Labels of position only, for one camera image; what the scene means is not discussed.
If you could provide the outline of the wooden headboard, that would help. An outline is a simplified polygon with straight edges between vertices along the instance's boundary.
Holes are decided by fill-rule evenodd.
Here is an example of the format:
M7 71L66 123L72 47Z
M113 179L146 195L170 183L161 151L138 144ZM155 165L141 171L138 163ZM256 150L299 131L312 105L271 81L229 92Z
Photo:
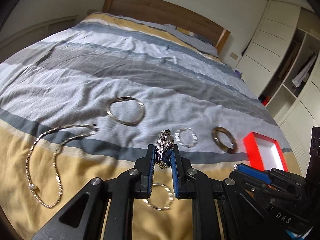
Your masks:
M172 24L208 38L220 53L230 31L210 19L163 0L105 0L102 12L146 22Z

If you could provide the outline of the striped blue yellow duvet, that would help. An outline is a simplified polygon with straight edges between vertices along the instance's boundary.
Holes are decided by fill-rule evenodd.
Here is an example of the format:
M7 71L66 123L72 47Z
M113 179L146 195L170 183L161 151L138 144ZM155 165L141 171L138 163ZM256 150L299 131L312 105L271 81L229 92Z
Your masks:
M121 96L144 104L138 125L107 115ZM216 126L235 137L236 153L216 146ZM280 127L230 67L143 22L90 15L1 63L1 208L31 239L90 179L119 176L162 130L180 128L197 136L178 145L181 155L211 178L248 162L250 132L276 139L300 174Z

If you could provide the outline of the red gift box white interior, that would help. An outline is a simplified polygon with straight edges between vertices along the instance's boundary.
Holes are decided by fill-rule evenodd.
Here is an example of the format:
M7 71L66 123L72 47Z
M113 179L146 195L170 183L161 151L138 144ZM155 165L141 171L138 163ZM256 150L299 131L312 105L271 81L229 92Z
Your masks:
M288 171L279 143L265 135L251 132L243 139L250 166L259 170L277 168Z

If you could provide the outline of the white wardrobe with shelves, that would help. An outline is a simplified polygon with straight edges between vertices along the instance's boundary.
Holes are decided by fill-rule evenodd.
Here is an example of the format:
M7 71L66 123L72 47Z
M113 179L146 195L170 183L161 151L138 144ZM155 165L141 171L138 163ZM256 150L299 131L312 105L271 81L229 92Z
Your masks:
M315 63L301 85L291 80L313 54ZM289 142L302 174L309 165L311 130L319 126L319 18L295 3L268 0L237 68Z

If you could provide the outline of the beige wall switch plate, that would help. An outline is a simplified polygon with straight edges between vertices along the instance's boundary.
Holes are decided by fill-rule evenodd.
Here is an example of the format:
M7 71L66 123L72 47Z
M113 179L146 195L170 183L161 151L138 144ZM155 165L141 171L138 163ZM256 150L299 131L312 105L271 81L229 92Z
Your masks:
M235 53L230 53L229 55L231 58L237 60L238 59L238 55L236 55Z

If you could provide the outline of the hanging striped shirt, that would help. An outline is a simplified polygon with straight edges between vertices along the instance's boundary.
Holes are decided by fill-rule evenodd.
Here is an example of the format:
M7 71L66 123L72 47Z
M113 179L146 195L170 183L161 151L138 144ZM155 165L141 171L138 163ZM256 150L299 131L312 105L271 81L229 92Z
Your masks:
M298 71L298 74L291 80L291 83L293 84L293 86L295 88L298 88L301 85L301 83L302 83L303 79L305 78L306 74L308 74L310 68L315 63L317 56L318 56L317 53L313 53L306 60L306 62L300 67L300 69Z

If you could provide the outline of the large thin silver bangle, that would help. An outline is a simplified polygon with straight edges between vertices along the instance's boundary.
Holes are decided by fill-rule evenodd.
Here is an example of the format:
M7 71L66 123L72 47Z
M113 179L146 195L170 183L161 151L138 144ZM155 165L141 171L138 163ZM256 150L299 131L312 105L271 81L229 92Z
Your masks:
M119 124L136 126L145 116L145 106L134 97L121 96L108 100L106 113L113 121Z

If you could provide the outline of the brown horn bangle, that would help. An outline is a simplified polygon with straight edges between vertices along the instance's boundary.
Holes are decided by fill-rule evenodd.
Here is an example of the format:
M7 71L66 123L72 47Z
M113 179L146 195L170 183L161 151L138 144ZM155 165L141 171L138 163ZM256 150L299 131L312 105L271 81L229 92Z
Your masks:
M238 149L235 137L227 129L216 126L212 130L212 139L223 152L234 154Z

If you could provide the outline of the grey blue pillow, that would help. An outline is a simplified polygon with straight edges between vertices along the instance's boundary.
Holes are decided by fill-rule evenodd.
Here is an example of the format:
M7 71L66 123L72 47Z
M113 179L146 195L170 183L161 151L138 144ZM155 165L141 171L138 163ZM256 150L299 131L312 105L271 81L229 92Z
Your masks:
M174 35L176 38L179 38L183 42L191 45L197 50L210 54L214 57L219 57L217 49L212 45L212 43L204 38L201 35L195 34L194 36L184 34L176 29L176 27L172 24L164 24L163 28L165 31L169 32L171 35Z

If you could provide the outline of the red object on wardrobe floor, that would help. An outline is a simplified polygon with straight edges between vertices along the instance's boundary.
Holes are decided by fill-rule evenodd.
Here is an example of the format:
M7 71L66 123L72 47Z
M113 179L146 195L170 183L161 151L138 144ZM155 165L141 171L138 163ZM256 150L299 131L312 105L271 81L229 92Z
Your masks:
M264 106L266 106L268 104L268 102L270 101L271 97L270 96L267 96L266 98L264 98L264 100L262 101L262 104Z

